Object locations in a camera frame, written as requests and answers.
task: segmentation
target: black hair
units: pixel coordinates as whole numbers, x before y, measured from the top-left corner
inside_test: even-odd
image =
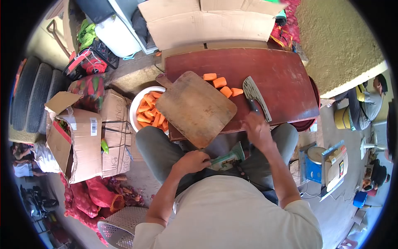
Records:
[[[381,91],[386,93],[388,91],[386,78],[382,74],[377,75],[376,78],[381,84]]]

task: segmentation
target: wooden cutting board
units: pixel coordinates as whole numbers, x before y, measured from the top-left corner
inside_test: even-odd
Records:
[[[165,74],[156,81],[166,88],[156,108],[198,149],[207,147],[237,112],[231,100],[192,71],[174,83]]]

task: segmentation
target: man's hand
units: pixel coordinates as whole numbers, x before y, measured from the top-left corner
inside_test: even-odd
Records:
[[[173,165],[172,171],[183,177],[209,167],[211,165],[209,160],[209,155],[204,152],[190,151]]]
[[[269,124],[263,116],[257,115],[255,112],[250,112],[243,122],[243,128],[247,132],[249,141],[262,153],[267,153],[276,148]]]

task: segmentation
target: tire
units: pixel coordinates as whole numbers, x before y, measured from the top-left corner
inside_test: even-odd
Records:
[[[43,207],[47,212],[55,211],[59,207],[59,202],[54,199],[45,200],[43,202]]]
[[[39,65],[26,112],[25,128],[28,133],[36,133],[39,131],[52,74],[52,69],[49,65],[45,63]]]
[[[51,76],[50,88],[45,102],[47,103],[58,92],[68,90],[69,85],[70,85],[70,80],[68,77],[63,75],[62,72],[57,69],[53,70],[53,74]],[[46,124],[47,124],[47,111],[43,110],[43,115],[41,117],[40,127],[39,127],[39,132],[41,134],[44,135],[46,134]]]
[[[21,131],[25,127],[30,92],[32,91],[39,64],[39,59],[31,56],[26,60],[23,67],[12,104],[12,127],[14,130]]]

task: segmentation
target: barcode label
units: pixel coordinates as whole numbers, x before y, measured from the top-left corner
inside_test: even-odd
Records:
[[[90,118],[90,123],[91,123],[91,136],[96,136],[97,135],[97,119]]]

